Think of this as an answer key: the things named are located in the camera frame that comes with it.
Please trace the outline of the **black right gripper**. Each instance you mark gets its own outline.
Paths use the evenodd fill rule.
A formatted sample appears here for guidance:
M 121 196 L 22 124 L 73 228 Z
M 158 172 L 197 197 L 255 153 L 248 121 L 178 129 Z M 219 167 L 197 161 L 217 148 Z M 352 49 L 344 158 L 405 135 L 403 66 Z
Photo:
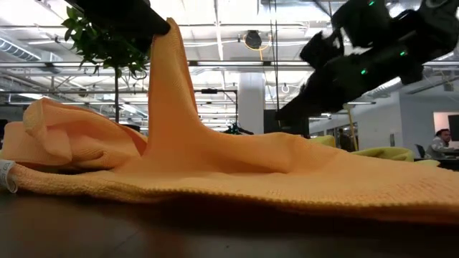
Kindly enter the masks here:
M 313 72 L 275 118 L 293 122 L 338 112 L 344 103 L 400 76 L 406 67 L 407 47 L 403 44 L 337 57 Z

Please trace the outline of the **yellow microfiber towel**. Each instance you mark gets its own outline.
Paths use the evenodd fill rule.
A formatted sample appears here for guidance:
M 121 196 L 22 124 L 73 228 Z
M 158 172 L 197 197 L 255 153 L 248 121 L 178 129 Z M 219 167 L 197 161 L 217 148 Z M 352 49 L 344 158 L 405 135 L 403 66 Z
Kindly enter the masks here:
M 311 141 L 336 148 L 336 141 L 331 135 L 318 136 L 310 138 Z M 358 156 L 367 156 L 372 158 L 381 158 L 393 161 L 415 162 L 414 153 L 407 148 L 398 147 L 377 147 L 366 150 L 353 151 L 352 154 Z

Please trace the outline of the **black computer monitor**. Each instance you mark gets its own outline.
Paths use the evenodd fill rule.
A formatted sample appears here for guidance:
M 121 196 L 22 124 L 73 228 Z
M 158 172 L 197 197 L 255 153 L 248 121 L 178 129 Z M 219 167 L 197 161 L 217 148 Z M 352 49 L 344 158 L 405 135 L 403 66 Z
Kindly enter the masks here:
M 309 122 L 307 118 L 294 121 L 284 121 L 275 119 L 276 110 L 264 110 L 263 122 L 264 133 L 289 133 L 302 135 L 304 138 L 309 136 Z

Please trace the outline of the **green potted plant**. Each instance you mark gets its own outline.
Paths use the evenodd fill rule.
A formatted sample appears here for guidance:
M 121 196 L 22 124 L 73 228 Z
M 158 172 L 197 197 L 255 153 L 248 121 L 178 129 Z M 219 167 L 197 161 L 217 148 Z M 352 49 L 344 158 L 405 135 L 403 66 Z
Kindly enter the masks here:
M 89 17 L 74 7 L 68 7 L 68 18 L 62 22 L 67 28 L 65 41 L 73 41 L 72 48 L 82 56 L 82 63 L 90 62 L 95 65 L 94 73 L 99 69 L 112 68 L 115 72 L 115 121 L 120 120 L 119 84 L 118 79 L 123 76 L 123 71 L 128 70 L 129 75 L 136 79 L 146 78 L 146 54 L 137 50 L 131 41 L 118 36 L 107 29 L 94 25 Z

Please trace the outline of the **tan slanted pole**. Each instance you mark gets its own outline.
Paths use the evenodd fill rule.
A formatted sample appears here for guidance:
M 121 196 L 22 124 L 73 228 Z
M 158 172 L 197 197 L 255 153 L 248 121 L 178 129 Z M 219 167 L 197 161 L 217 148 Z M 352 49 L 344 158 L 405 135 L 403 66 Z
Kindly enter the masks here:
M 352 117 L 352 114 L 351 114 L 352 105 L 344 104 L 343 108 L 345 109 L 345 111 L 346 111 L 346 113 L 348 115 L 349 127 L 350 127 L 350 131 L 351 131 L 351 138 L 352 138 L 352 143 L 354 145 L 354 149 L 355 149 L 355 151 L 358 151 L 359 147 L 358 147 L 357 140 L 356 140 L 356 135 L 355 135 L 355 130 L 354 130 L 354 121 L 353 121 L 353 117 Z

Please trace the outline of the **white building column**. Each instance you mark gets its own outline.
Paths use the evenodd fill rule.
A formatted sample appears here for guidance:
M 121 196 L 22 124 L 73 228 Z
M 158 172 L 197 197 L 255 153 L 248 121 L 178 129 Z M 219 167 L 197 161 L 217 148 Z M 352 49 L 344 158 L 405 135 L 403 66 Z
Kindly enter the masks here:
M 265 78 L 263 73 L 240 74 L 238 115 L 242 128 L 254 134 L 264 133 Z

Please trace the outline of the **person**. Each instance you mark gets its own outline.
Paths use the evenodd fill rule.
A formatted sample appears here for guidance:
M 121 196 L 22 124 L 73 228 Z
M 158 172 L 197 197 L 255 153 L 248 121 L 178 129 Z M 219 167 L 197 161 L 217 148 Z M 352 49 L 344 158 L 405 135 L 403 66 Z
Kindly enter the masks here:
M 451 134 L 447 128 L 441 129 L 436 132 L 431 144 L 425 151 L 425 157 L 431 159 L 446 159 L 448 153 L 455 151 L 454 148 L 450 147 Z

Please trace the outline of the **black metal rig frame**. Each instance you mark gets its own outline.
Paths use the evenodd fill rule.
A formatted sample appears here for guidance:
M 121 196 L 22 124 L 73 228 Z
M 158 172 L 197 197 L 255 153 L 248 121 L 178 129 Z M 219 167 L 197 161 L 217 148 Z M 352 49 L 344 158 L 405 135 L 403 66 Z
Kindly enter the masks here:
M 205 88 L 195 90 L 197 112 L 201 122 L 212 130 L 241 135 L 237 90 Z

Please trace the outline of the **dark wall screen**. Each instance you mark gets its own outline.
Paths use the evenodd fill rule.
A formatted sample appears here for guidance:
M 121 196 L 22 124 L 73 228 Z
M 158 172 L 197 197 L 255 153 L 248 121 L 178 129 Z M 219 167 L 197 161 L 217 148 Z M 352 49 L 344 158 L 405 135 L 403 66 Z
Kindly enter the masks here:
M 459 115 L 449 115 L 448 125 L 451 134 L 451 141 L 459 141 Z

